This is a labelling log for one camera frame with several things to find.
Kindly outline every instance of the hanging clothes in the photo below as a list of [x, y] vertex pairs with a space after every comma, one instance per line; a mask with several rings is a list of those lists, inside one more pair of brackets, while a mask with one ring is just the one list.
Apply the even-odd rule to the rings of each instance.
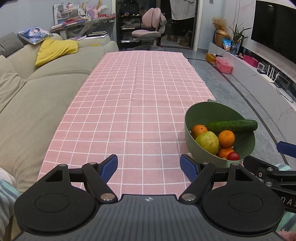
[[195, 16], [196, 0], [170, 0], [173, 20], [193, 18]]

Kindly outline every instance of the cucumber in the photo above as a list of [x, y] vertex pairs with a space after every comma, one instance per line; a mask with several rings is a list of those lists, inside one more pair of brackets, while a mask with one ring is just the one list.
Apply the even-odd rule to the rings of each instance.
[[217, 121], [206, 125], [208, 131], [219, 134], [222, 131], [232, 131], [234, 134], [248, 133], [257, 130], [258, 123], [255, 120], [229, 120]]

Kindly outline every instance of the wall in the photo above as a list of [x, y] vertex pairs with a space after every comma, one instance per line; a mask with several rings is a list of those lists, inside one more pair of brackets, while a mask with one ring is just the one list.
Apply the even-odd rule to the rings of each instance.
[[61, 0], [18, 0], [6, 3], [0, 9], [0, 37], [30, 27], [50, 30], [54, 25], [53, 5]]
[[212, 18], [224, 17], [225, 6], [226, 0], [214, 0], [213, 4], [209, 0], [203, 1], [198, 48], [209, 49], [209, 43], [212, 42], [215, 30]]
[[[288, 7], [296, 8], [289, 0], [263, 0], [273, 3], [278, 3]], [[244, 28], [253, 27], [253, 21], [255, 16], [256, 0], [226, 0], [225, 18], [229, 26], [233, 27], [236, 23], [242, 24]], [[278, 67], [283, 73], [288, 75], [292, 80], [296, 82], [296, 65], [285, 57], [276, 53], [275, 51], [265, 47], [264, 45], [251, 40], [252, 29], [244, 32], [245, 36], [249, 36], [244, 41], [243, 46], [268, 62]]]

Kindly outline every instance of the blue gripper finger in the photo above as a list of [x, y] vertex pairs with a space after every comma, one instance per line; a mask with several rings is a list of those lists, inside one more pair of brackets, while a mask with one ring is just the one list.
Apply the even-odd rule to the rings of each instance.
[[294, 144], [280, 141], [277, 144], [276, 149], [279, 153], [296, 158], [296, 145]]
[[190, 182], [198, 176], [199, 165], [190, 156], [182, 154], [180, 156], [180, 167]]
[[99, 164], [99, 174], [105, 183], [113, 176], [118, 167], [118, 158], [112, 154]]

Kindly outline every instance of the doorway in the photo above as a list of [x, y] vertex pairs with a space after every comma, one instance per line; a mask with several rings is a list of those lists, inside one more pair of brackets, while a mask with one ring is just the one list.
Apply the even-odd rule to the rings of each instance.
[[162, 47], [193, 49], [198, 0], [160, 0], [167, 20]]

